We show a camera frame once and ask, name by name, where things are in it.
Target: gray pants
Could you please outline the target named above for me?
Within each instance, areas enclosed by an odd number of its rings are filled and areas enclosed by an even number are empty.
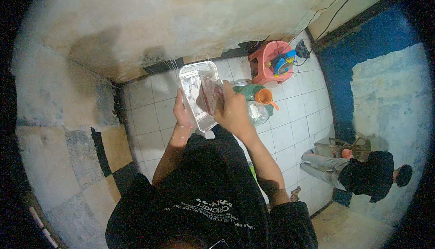
[[[306,171],[309,175],[323,180],[338,189],[346,190],[343,184],[338,180],[338,177],[343,168],[349,164],[349,159],[335,159],[318,154],[304,153],[302,155],[302,160],[308,160],[311,162],[311,165],[309,163],[301,163],[300,166],[301,169]]]

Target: aluminum foil tray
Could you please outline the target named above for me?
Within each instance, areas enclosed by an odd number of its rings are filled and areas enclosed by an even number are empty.
[[[215,63],[206,61],[183,66],[178,75],[178,85],[183,91],[184,106],[191,109],[191,122],[196,123],[201,132],[207,132],[218,123],[207,112],[200,74],[220,81]]]

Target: white tile floor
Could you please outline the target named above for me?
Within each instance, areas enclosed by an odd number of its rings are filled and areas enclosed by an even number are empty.
[[[299,37],[311,49],[305,32]],[[291,42],[294,48],[299,39]],[[233,85],[251,82],[247,57],[215,61],[219,77]],[[290,193],[301,186],[301,201],[310,214],[324,206],[332,195],[332,187],[312,178],[299,168],[304,151],[314,143],[334,136],[332,111],[323,73],[314,55],[301,66],[294,67],[295,78],[284,83],[267,83],[273,100],[280,107],[266,123],[256,127],[260,139],[282,170],[286,189]],[[176,72],[154,75],[125,86],[127,127],[130,147],[140,169],[150,180],[171,138],[175,117],[172,113],[177,94]],[[214,137],[210,132],[207,137]],[[250,160],[243,143],[239,141]]]

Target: person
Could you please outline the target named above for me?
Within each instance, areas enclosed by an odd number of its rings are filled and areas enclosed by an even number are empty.
[[[351,159],[328,158],[314,154],[312,150],[305,152],[302,160],[310,162],[300,164],[301,169],[308,174],[338,189],[356,195],[369,195],[371,203],[385,198],[393,183],[398,187],[406,186],[412,176],[412,167],[409,165],[405,164],[394,170],[393,155],[387,151],[370,152],[366,163],[353,157]]]
[[[181,90],[177,124],[152,183],[137,174],[106,228],[109,248],[317,248],[307,205],[289,197],[278,165],[249,122],[246,101],[224,81],[214,139],[191,135]],[[258,185],[248,166],[248,149]]]

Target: pink plastic stool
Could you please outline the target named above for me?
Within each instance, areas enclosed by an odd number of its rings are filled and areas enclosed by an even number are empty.
[[[275,77],[272,70],[266,65],[267,62],[274,59],[278,54],[285,54],[291,51],[291,46],[284,41],[271,41],[267,44],[263,44],[256,52],[248,56],[249,63],[251,65],[251,71],[258,73],[255,78],[252,79],[253,83],[265,84],[267,82],[278,81],[282,83],[293,74],[293,67],[291,67],[286,75],[280,75]]]

